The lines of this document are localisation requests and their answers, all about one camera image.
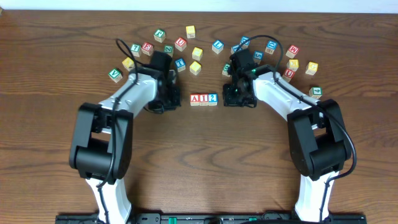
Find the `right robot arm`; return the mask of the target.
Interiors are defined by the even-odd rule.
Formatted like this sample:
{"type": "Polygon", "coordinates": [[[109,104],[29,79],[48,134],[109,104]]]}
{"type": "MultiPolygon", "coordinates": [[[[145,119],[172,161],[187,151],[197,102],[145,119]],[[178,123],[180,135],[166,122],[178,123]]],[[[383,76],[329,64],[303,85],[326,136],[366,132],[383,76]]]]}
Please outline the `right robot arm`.
{"type": "Polygon", "coordinates": [[[340,106],[300,92],[274,67],[256,63],[247,49],[229,59],[232,82],[223,86],[223,104],[255,108],[262,101],[286,120],[290,156],[301,175],[294,212],[301,221],[326,221],[334,181],[352,173],[340,172],[348,159],[357,161],[340,106]]]}

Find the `red I block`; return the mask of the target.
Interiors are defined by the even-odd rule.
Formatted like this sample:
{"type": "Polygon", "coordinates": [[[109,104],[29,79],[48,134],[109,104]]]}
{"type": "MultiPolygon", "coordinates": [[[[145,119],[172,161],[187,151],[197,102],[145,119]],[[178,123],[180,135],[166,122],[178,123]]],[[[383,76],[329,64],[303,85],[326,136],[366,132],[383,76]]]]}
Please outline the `red I block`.
{"type": "Polygon", "coordinates": [[[200,106],[208,106],[209,105],[209,97],[208,94],[200,94],[200,106]]]}

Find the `red A block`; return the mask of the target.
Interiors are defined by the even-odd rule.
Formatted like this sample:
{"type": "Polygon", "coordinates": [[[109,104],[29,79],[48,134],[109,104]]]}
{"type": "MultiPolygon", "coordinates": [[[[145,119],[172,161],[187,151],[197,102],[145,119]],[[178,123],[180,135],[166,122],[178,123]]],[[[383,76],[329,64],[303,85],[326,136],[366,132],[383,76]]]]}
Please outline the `red A block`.
{"type": "Polygon", "coordinates": [[[200,105],[200,95],[199,94],[191,94],[190,95],[190,105],[191,106],[199,106],[200,105]]]}

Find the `blue 2 block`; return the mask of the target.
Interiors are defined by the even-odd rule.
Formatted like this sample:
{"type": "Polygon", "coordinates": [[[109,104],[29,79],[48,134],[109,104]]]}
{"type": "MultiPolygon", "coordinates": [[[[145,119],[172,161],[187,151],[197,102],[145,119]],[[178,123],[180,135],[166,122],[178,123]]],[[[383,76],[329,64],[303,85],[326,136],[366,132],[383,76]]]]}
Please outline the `blue 2 block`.
{"type": "Polygon", "coordinates": [[[216,93],[208,94],[208,105],[217,106],[218,105],[218,95],[216,93]]]}

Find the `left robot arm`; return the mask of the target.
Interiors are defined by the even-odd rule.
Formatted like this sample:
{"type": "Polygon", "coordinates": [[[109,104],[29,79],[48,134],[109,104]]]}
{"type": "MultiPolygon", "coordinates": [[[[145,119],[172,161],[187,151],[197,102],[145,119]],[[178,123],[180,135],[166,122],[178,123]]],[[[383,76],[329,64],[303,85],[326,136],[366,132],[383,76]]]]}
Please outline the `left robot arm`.
{"type": "Polygon", "coordinates": [[[99,212],[58,215],[56,223],[131,223],[133,206],[124,176],[132,156],[133,121],[149,107],[155,113],[180,106],[177,74],[169,54],[155,51],[150,63],[133,68],[126,83],[98,104],[83,103],[78,110],[69,165],[91,187],[99,212]]]}

